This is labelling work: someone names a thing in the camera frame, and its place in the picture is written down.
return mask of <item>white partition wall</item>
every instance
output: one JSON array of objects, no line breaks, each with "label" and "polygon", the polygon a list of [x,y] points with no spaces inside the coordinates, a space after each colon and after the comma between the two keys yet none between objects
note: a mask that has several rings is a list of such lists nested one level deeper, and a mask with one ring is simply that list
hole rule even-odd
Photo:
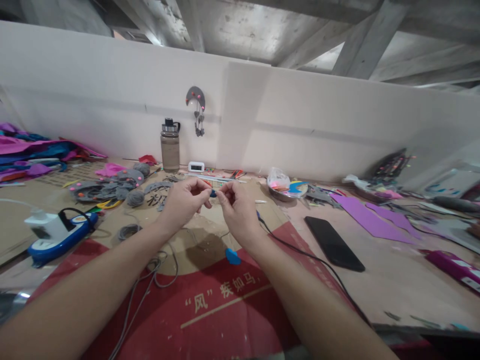
[{"label": "white partition wall", "polygon": [[[0,21],[0,86],[22,125],[109,156],[161,160],[164,118],[183,125],[180,162],[216,165],[228,57]],[[191,86],[206,99],[195,135]]]},{"label": "white partition wall", "polygon": [[[185,104],[193,85],[206,97],[204,137]],[[417,159],[400,179],[416,189],[453,160],[480,163],[477,96],[2,21],[0,99],[26,130],[109,156],[160,160],[170,117],[182,164],[337,181],[408,147]]]},{"label": "white partition wall", "polygon": [[361,176],[408,147],[417,160],[402,181],[416,187],[420,174],[480,139],[480,98],[231,63],[220,133],[219,167],[276,166],[325,181]]}]

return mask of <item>forearm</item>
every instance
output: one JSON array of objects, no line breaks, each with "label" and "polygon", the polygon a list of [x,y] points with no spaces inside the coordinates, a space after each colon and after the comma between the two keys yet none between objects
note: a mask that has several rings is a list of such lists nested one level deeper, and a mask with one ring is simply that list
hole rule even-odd
[{"label": "forearm", "polygon": [[247,249],[273,285],[314,358],[396,359],[394,353],[315,276],[259,234]]},{"label": "forearm", "polygon": [[0,328],[0,357],[78,358],[172,235],[160,219],[49,289]]}]

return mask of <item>hand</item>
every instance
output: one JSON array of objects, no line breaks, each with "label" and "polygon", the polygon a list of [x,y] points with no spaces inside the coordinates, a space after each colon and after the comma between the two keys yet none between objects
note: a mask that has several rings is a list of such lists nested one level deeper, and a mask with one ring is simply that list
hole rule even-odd
[{"label": "hand", "polygon": [[238,181],[229,181],[216,192],[223,217],[233,237],[243,248],[248,248],[263,235],[257,217],[255,201]]},{"label": "hand", "polygon": [[202,205],[212,208],[210,194],[212,188],[198,177],[192,176],[175,183],[168,191],[165,207],[158,221],[172,233],[180,230],[195,212],[200,214]]}]

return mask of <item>smartphone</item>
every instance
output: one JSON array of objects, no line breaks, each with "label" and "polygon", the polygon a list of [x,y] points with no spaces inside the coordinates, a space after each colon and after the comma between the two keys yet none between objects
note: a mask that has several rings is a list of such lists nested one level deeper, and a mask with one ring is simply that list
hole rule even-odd
[{"label": "smartphone", "polygon": [[359,273],[365,271],[365,266],[327,220],[306,216],[305,222],[332,264]]}]

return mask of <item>pink box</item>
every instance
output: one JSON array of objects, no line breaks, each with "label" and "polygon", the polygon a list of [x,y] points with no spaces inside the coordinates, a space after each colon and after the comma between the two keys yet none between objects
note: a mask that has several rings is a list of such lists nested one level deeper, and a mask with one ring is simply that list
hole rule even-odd
[{"label": "pink box", "polygon": [[430,252],[426,259],[480,296],[480,270],[448,251]]}]

